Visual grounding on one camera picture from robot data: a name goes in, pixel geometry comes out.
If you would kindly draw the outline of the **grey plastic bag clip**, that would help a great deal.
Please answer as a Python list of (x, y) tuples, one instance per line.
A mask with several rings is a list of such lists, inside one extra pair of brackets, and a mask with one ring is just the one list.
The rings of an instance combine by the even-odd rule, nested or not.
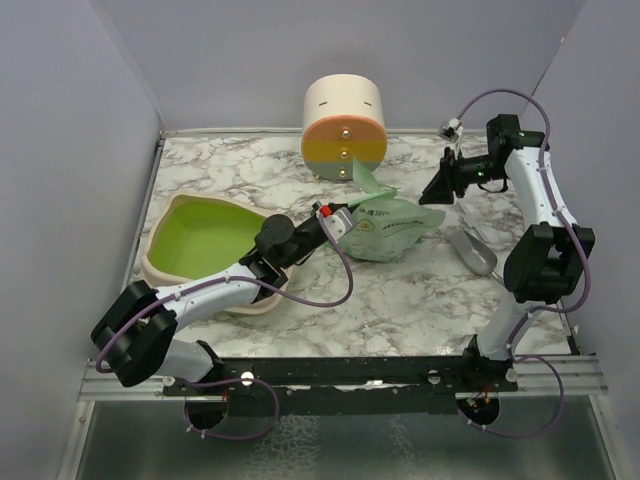
[(481, 229), (480, 224), (478, 223), (473, 212), (468, 208), (468, 206), (463, 201), (458, 201), (455, 205), (455, 209), (458, 212), (462, 222), (473, 231), (478, 238), (482, 240), (485, 239), (484, 232)]

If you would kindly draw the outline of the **green cat litter bag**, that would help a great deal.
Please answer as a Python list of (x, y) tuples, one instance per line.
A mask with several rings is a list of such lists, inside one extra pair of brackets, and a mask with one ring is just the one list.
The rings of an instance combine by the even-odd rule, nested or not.
[(364, 164), (352, 161), (353, 181), (364, 195), (347, 203), (355, 226), (338, 240), (357, 260), (389, 262), (422, 242), (445, 220), (445, 212), (419, 206), (381, 184)]

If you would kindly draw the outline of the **silver metal scoop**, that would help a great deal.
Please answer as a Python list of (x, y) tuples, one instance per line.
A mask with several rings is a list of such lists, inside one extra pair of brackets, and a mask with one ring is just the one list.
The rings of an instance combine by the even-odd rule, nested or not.
[(504, 285), (504, 279), (498, 273), (498, 257), (485, 243), (463, 229), (452, 233), (450, 242), (459, 260), (470, 272), (491, 277)]

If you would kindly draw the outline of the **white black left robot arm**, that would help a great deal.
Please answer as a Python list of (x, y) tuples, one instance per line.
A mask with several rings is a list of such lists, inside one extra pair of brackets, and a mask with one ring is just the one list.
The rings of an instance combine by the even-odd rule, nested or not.
[(128, 285), (91, 333), (99, 353), (95, 368), (113, 373), (124, 387), (155, 374), (180, 377), (206, 395), (220, 385), (217, 357), (204, 343), (175, 340), (176, 332), (224, 310), (261, 302), (284, 290), (286, 269), (303, 263), (325, 242), (334, 243), (354, 227), (350, 210), (328, 204), (294, 225), (282, 214), (267, 217), (254, 247), (225, 270), (188, 283), (152, 288)]

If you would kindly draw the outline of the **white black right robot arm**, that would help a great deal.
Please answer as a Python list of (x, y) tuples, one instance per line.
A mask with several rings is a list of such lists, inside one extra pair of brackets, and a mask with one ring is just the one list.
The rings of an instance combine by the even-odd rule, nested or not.
[(485, 155), (466, 158), (446, 148), (419, 199), (422, 205), (451, 205), (469, 186), (500, 180), (514, 188), (520, 202), (525, 231), (504, 263), (506, 293), (455, 368), (455, 385), (465, 391), (502, 385), (515, 348), (534, 320), (587, 281), (595, 244), (593, 230), (579, 226), (562, 199), (545, 134), (522, 129), (514, 114), (489, 120), (486, 133)]

